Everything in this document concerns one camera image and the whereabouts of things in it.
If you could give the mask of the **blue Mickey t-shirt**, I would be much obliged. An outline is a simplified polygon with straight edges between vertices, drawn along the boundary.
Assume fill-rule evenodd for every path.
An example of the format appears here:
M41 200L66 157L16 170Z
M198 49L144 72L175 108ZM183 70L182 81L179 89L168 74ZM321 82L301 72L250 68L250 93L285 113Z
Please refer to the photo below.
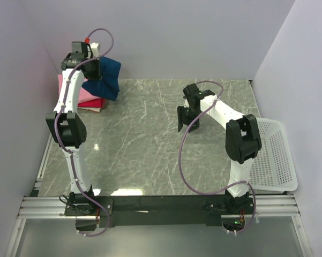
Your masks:
M82 88L91 95L116 101L120 91L118 76L121 70L121 63L108 57L100 58L101 80L87 80L83 82Z

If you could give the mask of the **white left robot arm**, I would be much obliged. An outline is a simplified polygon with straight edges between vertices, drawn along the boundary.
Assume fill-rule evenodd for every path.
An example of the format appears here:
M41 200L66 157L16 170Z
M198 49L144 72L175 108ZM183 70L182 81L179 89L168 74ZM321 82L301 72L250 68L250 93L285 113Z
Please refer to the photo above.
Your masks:
M87 130L77 111L83 82L101 78L98 47L98 44L90 45L88 38L84 42L72 42L71 52L61 62L62 82L57 104L53 112L46 114L50 133L62 149L70 175L71 192L65 197L66 206L84 215L95 212L96 201L84 162Z

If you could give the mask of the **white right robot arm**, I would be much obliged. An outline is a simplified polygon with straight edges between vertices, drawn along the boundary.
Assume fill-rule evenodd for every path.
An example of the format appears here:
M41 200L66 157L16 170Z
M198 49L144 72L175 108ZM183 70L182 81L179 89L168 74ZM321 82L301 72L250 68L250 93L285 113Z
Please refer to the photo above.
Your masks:
M225 130L225 151L231 160L230 178L227 186L211 192L224 192L228 197L224 207L235 214L243 207L255 207L256 196L250 180L251 166L262 148L259 127L253 114L242 114L225 104L211 90L200 90L197 83L183 89L185 103L177 107L178 129L186 126L181 147L190 132L200 127L200 118L209 115Z

